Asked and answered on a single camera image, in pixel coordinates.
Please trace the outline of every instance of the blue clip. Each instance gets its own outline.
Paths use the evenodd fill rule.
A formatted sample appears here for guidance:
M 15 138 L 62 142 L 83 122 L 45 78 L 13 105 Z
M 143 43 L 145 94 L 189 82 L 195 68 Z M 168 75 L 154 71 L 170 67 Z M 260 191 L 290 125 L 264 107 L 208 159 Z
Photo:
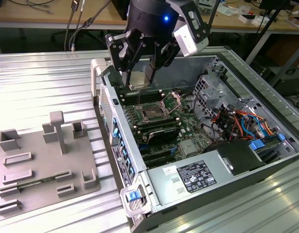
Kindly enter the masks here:
M 253 150 L 257 150 L 257 149 L 259 149 L 259 148 L 264 147 L 265 144 L 264 144 L 260 139 L 258 139 L 258 140 L 254 140 L 254 141 L 252 141 L 252 142 L 250 143 L 250 146 L 251 146 L 251 148 L 252 148 Z
M 119 133 L 118 128 L 115 128 L 115 130 L 114 130 L 114 132 L 112 133 L 112 135 L 113 135 L 114 137 L 117 137 L 117 136 L 118 136 L 118 133 Z
M 133 177 L 135 175 L 133 167 L 130 167 L 130 175 L 131 175 L 131 178 L 133 179 Z
M 282 133 L 278 134 L 278 138 L 279 138 L 281 141 L 284 141 L 284 140 L 285 140 L 285 136 L 284 136 Z
M 127 153 L 126 150 L 124 149 L 124 150 L 123 150 L 123 158 L 126 159 L 127 156 L 128 156 L 128 153 Z
M 130 159 L 129 159 L 129 158 L 127 158 L 127 159 L 126 159 L 126 164 L 128 165 L 128 167 L 130 166 L 130 164 L 131 164 L 131 161 L 130 161 Z
M 129 194 L 127 194 L 127 199 L 128 199 L 128 202 L 132 202 L 132 201 L 141 199 L 141 193 L 138 190 L 130 192 Z

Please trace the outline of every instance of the gray plastic tab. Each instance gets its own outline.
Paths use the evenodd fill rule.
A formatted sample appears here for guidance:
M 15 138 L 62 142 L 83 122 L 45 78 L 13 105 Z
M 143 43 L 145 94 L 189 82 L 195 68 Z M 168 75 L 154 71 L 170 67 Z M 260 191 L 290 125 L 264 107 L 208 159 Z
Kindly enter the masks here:
M 83 175 L 83 171 L 81 172 L 81 184 L 83 189 L 93 188 L 96 186 L 97 178 L 94 169 L 92 169 L 92 177 L 93 178 L 91 180 L 88 180 L 88 177 Z
M 19 149 L 16 139 L 19 139 L 19 135 L 15 129 L 0 131 L 0 146 L 3 151 Z
M 33 171 L 31 169 L 29 169 L 27 171 L 23 171 L 23 172 L 16 173 L 16 174 L 4 175 L 2 183 L 9 184 L 9 183 L 13 183 L 16 181 L 22 181 L 25 179 L 29 179 L 29 178 L 32 178 L 33 176 L 34 176 Z
M 75 191 L 76 190 L 75 190 L 75 187 L 73 186 L 73 183 L 70 183 L 70 184 L 67 184 L 67 185 L 60 186 L 60 187 L 56 188 L 56 192 L 57 192 L 57 195 L 59 197 L 63 197 L 63 196 L 72 194 Z
M 0 187 L 0 197 L 4 198 L 12 194 L 19 194 L 18 183 L 11 183 Z
M 86 136 L 86 129 L 82 121 L 75 121 L 71 125 L 74 139 Z
M 32 160 L 32 154 L 30 152 L 23 153 L 23 154 L 16 154 L 7 156 L 4 158 L 3 164 L 5 166 L 12 165 L 12 164 L 18 164 L 26 161 Z
M 42 124 L 43 132 L 44 133 L 53 133 L 54 132 L 54 127 L 50 125 L 49 123 Z
M 0 204 L 0 215 L 6 214 L 14 210 L 21 209 L 21 202 L 18 199 L 6 201 Z
M 55 173 L 55 180 L 57 182 L 65 181 L 65 180 L 68 180 L 71 178 L 73 178 L 73 173 L 71 172 L 71 170 L 66 170 L 66 171 Z
M 43 139 L 46 144 L 51 142 L 57 142 L 58 141 L 57 133 L 56 132 L 46 133 L 43 135 Z
M 64 142 L 64 136 L 62 133 L 62 129 L 61 129 L 61 125 L 64 124 L 63 112 L 62 111 L 50 112 L 49 117 L 50 117 L 50 125 L 55 127 L 58 141 L 59 141 L 60 147 L 61 147 L 61 152 L 62 152 L 62 154 L 66 154 L 67 149 L 66 149 L 66 145 Z

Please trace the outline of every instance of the motherboard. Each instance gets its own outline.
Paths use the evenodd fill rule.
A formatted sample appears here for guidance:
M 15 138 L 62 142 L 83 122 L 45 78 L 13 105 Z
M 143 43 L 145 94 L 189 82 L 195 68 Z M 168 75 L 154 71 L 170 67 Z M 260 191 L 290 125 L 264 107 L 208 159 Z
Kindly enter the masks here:
M 194 117 L 190 96 L 185 98 L 181 92 L 159 91 L 151 96 L 123 97 L 121 101 L 149 168 L 201 154 L 211 144 L 211 138 Z

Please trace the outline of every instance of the sticker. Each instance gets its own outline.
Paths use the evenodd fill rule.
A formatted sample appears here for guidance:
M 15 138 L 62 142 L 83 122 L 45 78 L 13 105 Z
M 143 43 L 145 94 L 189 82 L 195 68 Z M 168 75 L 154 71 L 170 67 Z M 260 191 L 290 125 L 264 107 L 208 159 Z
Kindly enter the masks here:
M 131 180 L 126 172 L 125 165 L 123 163 L 123 159 L 118 146 L 111 147 L 114 153 L 115 159 L 117 161 L 117 166 L 119 168 L 120 176 L 124 182 L 125 187 L 129 187 L 131 185 Z
M 169 167 L 165 167 L 162 169 L 164 171 L 164 174 L 167 175 L 171 175 L 173 173 L 176 173 L 176 166 L 169 166 Z
M 203 160 L 179 167 L 177 171 L 190 193 L 216 184 L 215 178 Z

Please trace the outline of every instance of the power supply label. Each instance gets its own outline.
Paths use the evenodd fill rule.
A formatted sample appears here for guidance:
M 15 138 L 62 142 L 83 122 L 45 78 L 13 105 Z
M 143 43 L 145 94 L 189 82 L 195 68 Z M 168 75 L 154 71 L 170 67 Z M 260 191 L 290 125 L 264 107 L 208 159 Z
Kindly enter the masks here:
M 179 167 L 177 172 L 189 193 L 216 184 L 215 178 L 203 160 Z

